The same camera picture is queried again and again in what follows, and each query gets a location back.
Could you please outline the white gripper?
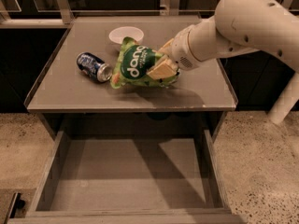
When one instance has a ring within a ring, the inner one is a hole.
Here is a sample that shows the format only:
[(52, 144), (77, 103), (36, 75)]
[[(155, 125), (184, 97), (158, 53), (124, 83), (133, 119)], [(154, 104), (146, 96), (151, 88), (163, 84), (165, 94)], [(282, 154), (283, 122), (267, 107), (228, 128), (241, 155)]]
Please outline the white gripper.
[(171, 59), (160, 59), (151, 69), (148, 70), (147, 75), (152, 79), (163, 79), (172, 77), (177, 73), (178, 68), (186, 71), (196, 69), (200, 65), (192, 54), (189, 46), (189, 34), (193, 25), (183, 29), (177, 35), (168, 40), (161, 48), (159, 52), (166, 54)]

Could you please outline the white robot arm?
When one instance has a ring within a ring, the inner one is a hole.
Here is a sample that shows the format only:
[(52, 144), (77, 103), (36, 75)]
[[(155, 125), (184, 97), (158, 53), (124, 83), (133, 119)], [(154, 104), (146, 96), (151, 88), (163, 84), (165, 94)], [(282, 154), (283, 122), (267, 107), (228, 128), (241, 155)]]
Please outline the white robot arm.
[(179, 31), (160, 48), (183, 70), (257, 50), (299, 74), (299, 18), (276, 0), (220, 0), (212, 17)]

